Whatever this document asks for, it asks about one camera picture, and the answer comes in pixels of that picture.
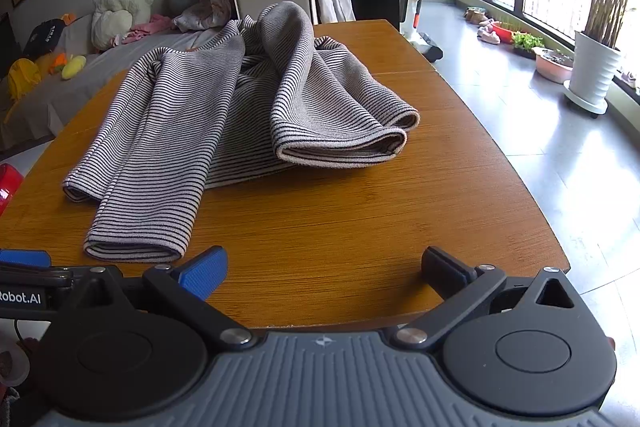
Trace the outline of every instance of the floor tile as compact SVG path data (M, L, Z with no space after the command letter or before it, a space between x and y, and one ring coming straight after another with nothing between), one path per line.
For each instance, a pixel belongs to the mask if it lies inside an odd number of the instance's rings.
M617 280L616 286L626 310L636 347L640 351L640 269Z
M569 260L571 269L567 278L578 293L612 282L613 276L602 250L589 234L567 220L563 212L547 212L545 217Z
M636 427L640 425L640 356L618 362L616 381L607 393L604 403L600 408L614 425L620 427Z
M582 295L582 299L605 334L616 341L616 381L600 410L616 425L630 427L640 425L640 357L616 285L618 282L609 283Z
M639 140L609 113L568 104L532 60L478 41L458 8L423 3L418 27L443 49L436 69L507 155L569 259L567 277L616 340L602 412L640 426Z
M636 343L616 282L610 282L581 296L605 335L616 341L618 363L635 359L638 355Z
M567 188L544 154L507 156L543 214L564 210Z

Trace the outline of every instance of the orange toy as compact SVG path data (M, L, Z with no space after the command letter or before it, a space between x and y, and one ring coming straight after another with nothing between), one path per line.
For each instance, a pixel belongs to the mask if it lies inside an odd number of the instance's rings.
M65 13L62 17L60 17L67 26L69 26L73 21L77 19L76 14L74 13Z
M56 58L53 59L53 62L49 66L49 74L55 74L66 66L66 55L61 53Z

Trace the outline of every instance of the red pot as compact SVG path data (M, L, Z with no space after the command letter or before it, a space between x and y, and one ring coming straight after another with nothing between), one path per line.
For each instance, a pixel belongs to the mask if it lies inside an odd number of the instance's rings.
M494 32L500 37L500 42L504 44L513 44L513 32L500 26L501 23L494 22L491 26L494 27Z
M0 216L22 183L22 175L8 163L0 165Z

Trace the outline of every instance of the pink clothing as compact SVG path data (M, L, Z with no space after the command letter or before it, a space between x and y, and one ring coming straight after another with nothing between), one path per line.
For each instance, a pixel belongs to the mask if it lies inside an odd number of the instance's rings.
M149 22L132 26L124 35L116 35L113 38L113 46L139 41L147 35L152 35L171 28L175 28L171 17L155 14L151 16L151 20Z

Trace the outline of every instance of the white stuffed animal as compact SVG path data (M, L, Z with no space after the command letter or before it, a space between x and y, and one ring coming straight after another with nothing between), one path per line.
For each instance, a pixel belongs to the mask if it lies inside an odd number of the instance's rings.
M99 50L111 47L111 39L132 26L149 22L154 0L94 0L91 40Z

